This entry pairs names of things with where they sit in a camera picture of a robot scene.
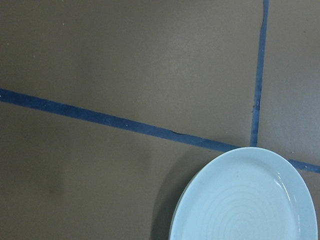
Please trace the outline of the light blue plate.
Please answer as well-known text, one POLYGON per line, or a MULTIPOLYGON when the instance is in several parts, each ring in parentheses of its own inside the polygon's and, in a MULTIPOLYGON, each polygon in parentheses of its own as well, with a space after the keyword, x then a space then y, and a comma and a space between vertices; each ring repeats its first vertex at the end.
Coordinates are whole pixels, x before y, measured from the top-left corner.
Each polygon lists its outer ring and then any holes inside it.
POLYGON ((171 240, 316 240, 314 203, 300 173, 258 147, 228 151, 186 185, 171 240))

